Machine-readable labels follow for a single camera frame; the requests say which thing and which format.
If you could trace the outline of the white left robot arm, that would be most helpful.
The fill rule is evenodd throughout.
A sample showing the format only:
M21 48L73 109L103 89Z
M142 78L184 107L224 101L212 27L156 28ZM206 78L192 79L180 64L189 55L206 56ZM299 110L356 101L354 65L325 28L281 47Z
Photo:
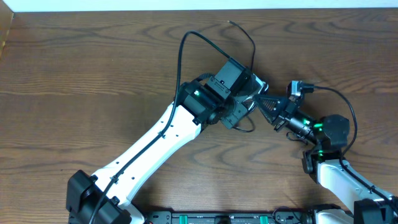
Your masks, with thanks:
M178 98L126 152L92 175L77 171L68 180L69 223L145 223L132 200L144 182L178 149L207 126L234 128L268 89L250 69L229 59L216 74L185 82Z

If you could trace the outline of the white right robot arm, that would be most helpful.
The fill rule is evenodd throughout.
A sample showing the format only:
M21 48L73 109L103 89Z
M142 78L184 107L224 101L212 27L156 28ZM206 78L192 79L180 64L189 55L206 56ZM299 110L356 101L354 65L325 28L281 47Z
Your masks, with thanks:
M300 101L255 95L260 112L276 131L287 128L296 140L313 144L302 156L303 170L316 184L332 192L349 210L317 205L301 223L397 223L397 197L358 174L344 158L349 120L333 114L315 120L299 110Z

